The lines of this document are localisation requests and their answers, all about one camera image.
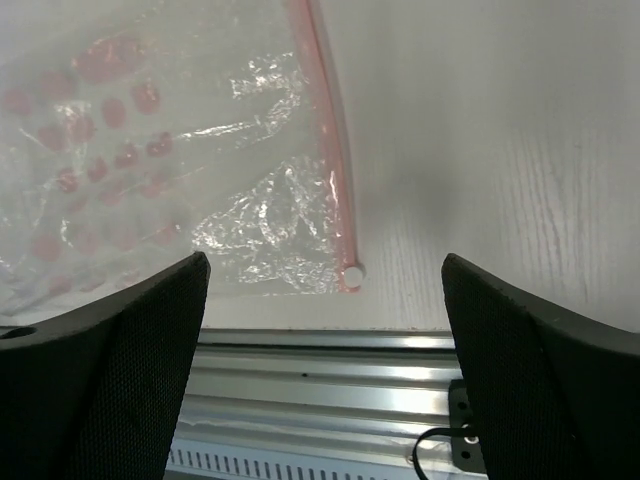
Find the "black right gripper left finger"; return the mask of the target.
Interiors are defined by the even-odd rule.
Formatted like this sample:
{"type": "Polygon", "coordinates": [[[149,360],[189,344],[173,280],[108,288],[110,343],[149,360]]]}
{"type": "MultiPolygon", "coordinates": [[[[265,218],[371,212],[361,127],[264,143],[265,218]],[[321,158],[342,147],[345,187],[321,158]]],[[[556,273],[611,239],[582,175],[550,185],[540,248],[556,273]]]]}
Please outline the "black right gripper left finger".
{"type": "Polygon", "coordinates": [[[65,314],[3,328],[2,477],[162,478],[209,276],[194,253],[65,314]]]}

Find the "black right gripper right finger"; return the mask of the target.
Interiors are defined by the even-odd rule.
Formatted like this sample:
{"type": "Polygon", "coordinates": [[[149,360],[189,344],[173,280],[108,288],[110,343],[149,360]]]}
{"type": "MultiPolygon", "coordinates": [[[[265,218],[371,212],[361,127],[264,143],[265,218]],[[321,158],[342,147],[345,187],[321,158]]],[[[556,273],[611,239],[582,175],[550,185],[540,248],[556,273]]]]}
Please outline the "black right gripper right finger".
{"type": "Polygon", "coordinates": [[[635,479],[639,337],[449,255],[442,285],[491,479],[635,479]]]}

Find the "clear zip top bag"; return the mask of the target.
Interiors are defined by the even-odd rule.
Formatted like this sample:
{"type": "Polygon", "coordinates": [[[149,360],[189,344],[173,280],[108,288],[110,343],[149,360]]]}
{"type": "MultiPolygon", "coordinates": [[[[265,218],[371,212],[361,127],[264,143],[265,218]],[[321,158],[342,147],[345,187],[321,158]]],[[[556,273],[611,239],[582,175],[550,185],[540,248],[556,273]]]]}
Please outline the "clear zip top bag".
{"type": "Polygon", "coordinates": [[[195,251],[216,296],[362,282],[311,3],[3,2],[2,323],[195,251]]]}

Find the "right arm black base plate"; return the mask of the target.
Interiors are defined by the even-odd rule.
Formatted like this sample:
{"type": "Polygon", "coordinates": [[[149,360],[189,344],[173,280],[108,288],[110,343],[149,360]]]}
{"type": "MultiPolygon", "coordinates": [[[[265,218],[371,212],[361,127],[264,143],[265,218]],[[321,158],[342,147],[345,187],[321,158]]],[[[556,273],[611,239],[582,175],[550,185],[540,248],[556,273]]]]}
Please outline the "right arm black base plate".
{"type": "Polygon", "coordinates": [[[474,413],[462,379],[450,383],[448,406],[450,427],[457,431],[450,440],[453,464],[464,472],[485,474],[480,441],[475,432],[474,413]]]}

